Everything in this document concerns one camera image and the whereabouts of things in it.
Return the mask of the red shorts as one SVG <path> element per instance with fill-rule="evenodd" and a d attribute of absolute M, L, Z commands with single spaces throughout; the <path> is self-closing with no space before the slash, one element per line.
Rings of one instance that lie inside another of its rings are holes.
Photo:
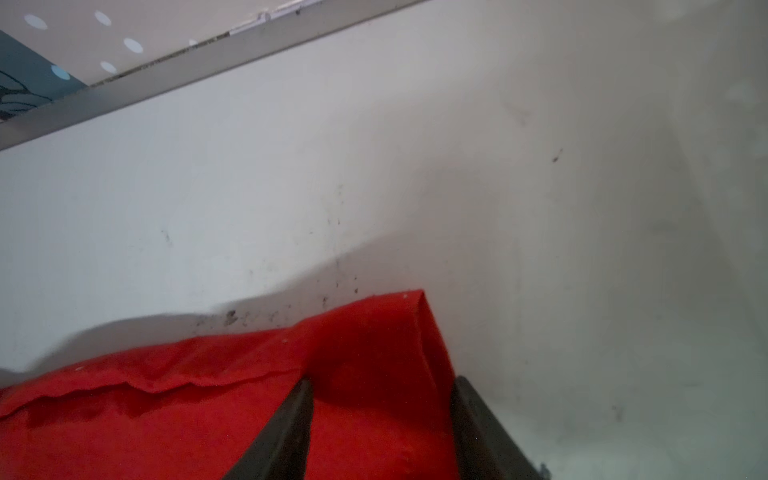
<path fill-rule="evenodd" d="M 1 393 L 5 479 L 219 479 L 301 379 L 310 479 L 454 479 L 451 362 L 421 291 L 83 361 Z"/>

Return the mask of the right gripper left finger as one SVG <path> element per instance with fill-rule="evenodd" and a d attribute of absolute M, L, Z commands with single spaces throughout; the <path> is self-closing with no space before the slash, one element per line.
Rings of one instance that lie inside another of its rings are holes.
<path fill-rule="evenodd" d="M 222 479 L 304 479 L 313 410 L 311 382 L 302 379 Z"/>

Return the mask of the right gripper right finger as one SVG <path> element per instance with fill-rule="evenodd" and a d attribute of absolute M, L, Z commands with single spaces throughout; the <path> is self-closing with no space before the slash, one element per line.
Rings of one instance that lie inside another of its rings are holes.
<path fill-rule="evenodd" d="M 452 386 L 451 424 L 460 479 L 545 479 L 464 376 Z"/>

